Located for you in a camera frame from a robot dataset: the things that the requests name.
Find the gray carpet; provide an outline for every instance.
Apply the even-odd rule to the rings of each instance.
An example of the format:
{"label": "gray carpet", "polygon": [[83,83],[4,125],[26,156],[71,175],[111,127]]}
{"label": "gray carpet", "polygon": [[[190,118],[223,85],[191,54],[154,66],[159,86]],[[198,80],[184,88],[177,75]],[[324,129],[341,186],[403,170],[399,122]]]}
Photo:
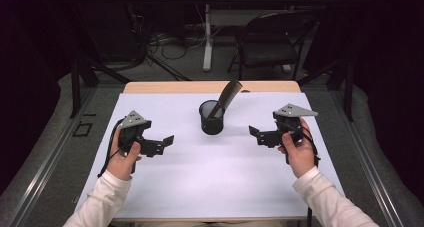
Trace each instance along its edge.
{"label": "gray carpet", "polygon": [[[235,51],[231,41],[232,39],[227,36],[215,38],[214,46],[216,48],[213,52],[212,71],[207,73],[203,72],[201,68],[203,65],[203,48],[201,47],[189,48],[182,56],[184,49],[178,46],[167,46],[163,52],[166,56],[182,56],[176,60],[166,60],[161,55],[160,48],[155,56],[164,59],[169,65],[192,80],[230,80],[237,76],[237,71],[226,72]],[[137,81],[175,80],[163,69],[149,64],[148,61],[121,73]],[[23,216],[12,223],[19,223],[20,226],[61,226],[73,213],[77,201],[75,198],[80,195],[84,187],[118,95],[123,90],[123,85],[109,76],[103,73],[98,73],[98,76],[101,81],[98,88],[83,88],[85,90],[83,92],[87,93],[85,96],[90,97],[87,97],[86,105],[80,115],[72,120],[73,124],[71,125],[68,118],[72,106],[70,77],[66,76],[60,81],[62,96],[55,114],[27,162],[0,198],[0,226],[7,226],[12,219],[16,219],[16,216],[22,216],[20,214]],[[245,79],[289,79],[290,76],[280,68],[274,68],[251,70],[246,72]],[[375,189],[370,185],[370,180],[358,159],[356,140],[352,136],[352,131],[349,129],[349,125],[346,125],[345,116],[340,113],[341,105],[337,101],[339,93],[327,91],[323,85],[325,80],[326,77],[322,76],[313,83],[302,87],[302,91],[307,94],[312,109],[319,113],[317,122],[344,191],[349,199],[380,226],[391,226],[376,198]],[[364,145],[367,146],[369,155],[387,187],[388,194],[394,201],[404,226],[419,226],[424,222],[423,208],[415,196],[403,186],[396,172],[382,154],[375,139],[366,95],[355,88],[353,100],[354,126]],[[91,128],[89,134],[84,136],[89,128]],[[64,138],[62,135],[64,131],[69,134],[68,138]],[[58,143],[60,139],[66,139],[66,141]],[[26,196],[25,192],[31,186],[31,181],[40,173],[40,168],[45,165],[46,157],[54,151],[58,144],[63,148],[57,153],[57,162],[51,166],[51,172],[46,173],[45,185],[40,186],[40,191],[32,201],[24,202],[25,205],[30,203],[30,205],[24,205],[28,209],[17,211],[17,207],[22,207],[20,201]],[[305,221],[302,221],[301,226],[306,226]]]}

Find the office chair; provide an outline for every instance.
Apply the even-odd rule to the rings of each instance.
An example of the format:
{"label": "office chair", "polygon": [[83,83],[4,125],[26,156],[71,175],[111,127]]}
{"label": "office chair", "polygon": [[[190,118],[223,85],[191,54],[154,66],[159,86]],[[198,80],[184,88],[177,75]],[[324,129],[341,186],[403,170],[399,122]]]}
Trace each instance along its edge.
{"label": "office chair", "polygon": [[262,15],[251,20],[236,33],[239,58],[239,80],[243,68],[295,65],[292,79],[296,80],[304,37],[316,26],[317,18],[309,12],[285,12]]}

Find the white long sleeve shirt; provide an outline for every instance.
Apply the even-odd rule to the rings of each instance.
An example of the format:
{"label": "white long sleeve shirt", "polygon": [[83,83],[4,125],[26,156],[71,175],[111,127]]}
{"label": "white long sleeve shirt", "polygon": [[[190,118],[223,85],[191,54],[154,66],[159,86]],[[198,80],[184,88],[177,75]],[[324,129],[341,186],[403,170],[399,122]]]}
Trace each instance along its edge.
{"label": "white long sleeve shirt", "polygon": [[[122,207],[130,185],[131,180],[122,181],[106,171],[97,180],[81,208],[64,226],[108,226]],[[361,209],[340,195],[316,167],[296,180],[293,187],[323,226],[377,226]]]}
{"label": "white long sleeve shirt", "polygon": [[340,195],[334,184],[316,167],[297,179],[293,187],[323,226],[378,226],[350,200]]}

